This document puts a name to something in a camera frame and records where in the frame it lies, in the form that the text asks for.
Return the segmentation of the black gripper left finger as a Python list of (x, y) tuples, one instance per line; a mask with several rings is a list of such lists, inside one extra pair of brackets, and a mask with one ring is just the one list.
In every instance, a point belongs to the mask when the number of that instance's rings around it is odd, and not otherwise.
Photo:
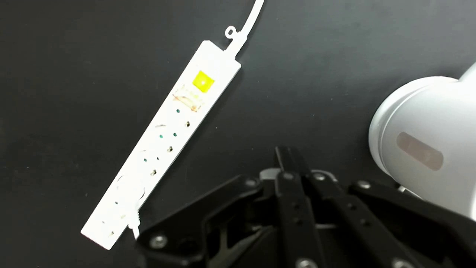
[(289, 268), (326, 268), (320, 234), (316, 228), (313, 202), (305, 186), (310, 168), (295, 147), (277, 146), (280, 173), (275, 178), (278, 223), (283, 251)]

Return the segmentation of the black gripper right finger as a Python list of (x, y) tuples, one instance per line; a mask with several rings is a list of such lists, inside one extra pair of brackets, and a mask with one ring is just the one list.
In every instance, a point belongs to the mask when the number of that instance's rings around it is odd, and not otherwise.
[(325, 211), (345, 232), (353, 253), (366, 260), (366, 268), (423, 268), (371, 208), (345, 192), (331, 173), (313, 171), (308, 181)]

